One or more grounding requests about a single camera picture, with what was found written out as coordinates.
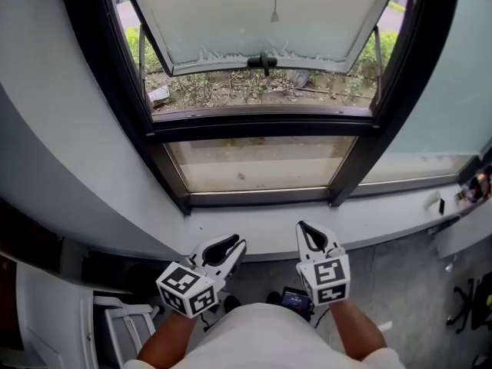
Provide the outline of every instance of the person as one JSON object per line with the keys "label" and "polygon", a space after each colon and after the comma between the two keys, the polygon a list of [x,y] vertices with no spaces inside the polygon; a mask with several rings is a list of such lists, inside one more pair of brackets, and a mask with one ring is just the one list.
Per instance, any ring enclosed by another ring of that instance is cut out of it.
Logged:
{"label": "person", "polygon": [[241,306],[224,301],[226,315],[189,354],[186,348],[197,318],[172,311],[125,369],[401,369],[397,353],[387,348],[376,325],[347,299],[331,304],[346,355],[330,349],[300,315],[279,305],[279,293],[266,304]]}

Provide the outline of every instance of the shoe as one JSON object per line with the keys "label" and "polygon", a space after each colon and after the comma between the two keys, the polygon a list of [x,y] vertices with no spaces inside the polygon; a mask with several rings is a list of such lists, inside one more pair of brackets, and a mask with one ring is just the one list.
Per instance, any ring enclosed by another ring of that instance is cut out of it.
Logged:
{"label": "shoe", "polygon": [[280,305],[281,303],[282,303],[282,296],[278,292],[272,291],[270,294],[268,294],[267,304]]}
{"label": "shoe", "polygon": [[236,297],[233,297],[232,295],[228,295],[224,299],[224,310],[226,314],[230,313],[235,308],[239,308],[240,306],[241,306],[241,302]]}

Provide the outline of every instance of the gray floor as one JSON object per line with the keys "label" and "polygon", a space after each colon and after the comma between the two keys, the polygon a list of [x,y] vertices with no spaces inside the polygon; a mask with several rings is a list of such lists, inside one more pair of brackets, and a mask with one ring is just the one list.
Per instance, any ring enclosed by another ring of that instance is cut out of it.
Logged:
{"label": "gray floor", "polygon": [[[472,331],[468,325],[456,335],[457,327],[445,325],[460,303],[453,294],[454,285],[466,288],[468,278],[492,271],[490,239],[461,252],[452,272],[445,270],[449,261],[437,259],[432,239],[425,233],[350,251],[349,258],[351,298],[377,325],[391,322],[384,336],[406,367],[467,368],[475,356],[491,346],[492,332],[486,327]],[[281,292],[284,286],[301,288],[296,263],[242,264],[228,282],[228,292],[242,304],[249,304],[264,301],[269,291]],[[324,309],[316,309],[312,323]],[[204,317],[212,323],[221,315],[221,311],[217,315],[208,312]],[[330,313],[317,332],[333,349],[343,351]],[[202,337],[202,327],[197,327],[190,347]]]}

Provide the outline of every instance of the forearm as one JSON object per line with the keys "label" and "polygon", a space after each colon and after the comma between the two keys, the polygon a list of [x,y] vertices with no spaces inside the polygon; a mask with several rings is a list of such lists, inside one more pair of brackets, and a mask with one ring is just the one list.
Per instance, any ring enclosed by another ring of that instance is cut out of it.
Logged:
{"label": "forearm", "polygon": [[387,346],[381,331],[354,302],[335,302],[331,305],[331,313],[345,353],[350,358],[362,361],[370,353]]}
{"label": "forearm", "polygon": [[148,339],[138,359],[157,369],[169,369],[183,359],[197,318],[172,311],[163,325]]}

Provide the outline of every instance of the white t-shirt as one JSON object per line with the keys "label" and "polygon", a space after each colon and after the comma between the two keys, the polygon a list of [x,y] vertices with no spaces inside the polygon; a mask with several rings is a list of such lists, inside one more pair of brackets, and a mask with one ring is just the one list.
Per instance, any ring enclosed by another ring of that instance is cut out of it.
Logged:
{"label": "white t-shirt", "polygon": [[[234,309],[206,334],[175,369],[404,369],[398,354],[382,348],[364,362],[330,349],[314,328],[281,306],[249,304]],[[125,369],[152,369],[129,361]]]}

